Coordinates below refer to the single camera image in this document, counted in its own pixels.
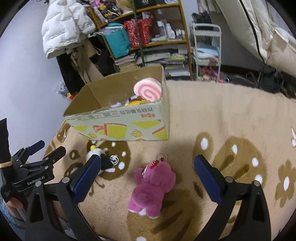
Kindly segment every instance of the plush toy arm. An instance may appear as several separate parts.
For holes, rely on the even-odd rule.
[[[141,184],[143,181],[142,170],[142,168],[138,168],[133,173],[137,185]]]
[[[175,183],[176,183],[176,174],[174,172],[172,172],[171,178],[167,182],[167,184],[162,185],[162,189],[163,189],[164,193],[168,193],[169,191],[171,191],[173,189]]]

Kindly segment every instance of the white rolling cart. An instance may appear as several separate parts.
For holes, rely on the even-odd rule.
[[[198,30],[199,27],[213,27],[213,30]],[[192,23],[190,25],[190,32],[194,36],[194,44],[195,44],[195,57],[192,54],[192,58],[195,59],[196,63],[196,80],[198,78],[198,66],[218,66],[218,79],[220,78],[220,67],[221,67],[221,38],[222,32],[221,28],[218,25],[210,24],[210,23]],[[209,60],[202,60],[197,58],[197,36],[206,36],[206,37],[218,37],[219,38],[219,61],[217,63],[212,63]]]

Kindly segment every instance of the plush toy leg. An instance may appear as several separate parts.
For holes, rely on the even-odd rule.
[[[157,218],[159,218],[159,216],[160,216],[161,206],[162,206],[162,204],[157,205],[157,206],[154,206],[154,207],[148,207],[148,208],[146,209],[146,214],[147,214],[147,216],[148,216],[150,219],[157,219]]]
[[[128,203],[128,210],[132,213],[139,213],[143,208],[137,206],[133,200]]]

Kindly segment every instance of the blue gripper pad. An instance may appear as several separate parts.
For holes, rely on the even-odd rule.
[[[101,170],[101,159],[98,155],[92,155],[91,158],[73,173],[72,183],[74,202],[78,204],[83,202],[94,182],[96,176]]]
[[[202,156],[198,155],[194,159],[194,169],[200,178],[202,184],[204,185],[210,199],[213,202],[220,203],[222,201],[221,197],[221,187],[213,177],[210,169],[213,168],[207,160]]]
[[[27,152],[28,155],[31,156],[35,154],[36,152],[40,151],[43,147],[45,147],[45,142],[44,141],[38,141],[35,144],[31,145],[28,147]]]

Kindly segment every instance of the pink and white swirl plush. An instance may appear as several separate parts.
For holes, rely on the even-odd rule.
[[[151,102],[158,101],[161,97],[161,84],[153,78],[139,80],[133,87],[136,95]]]

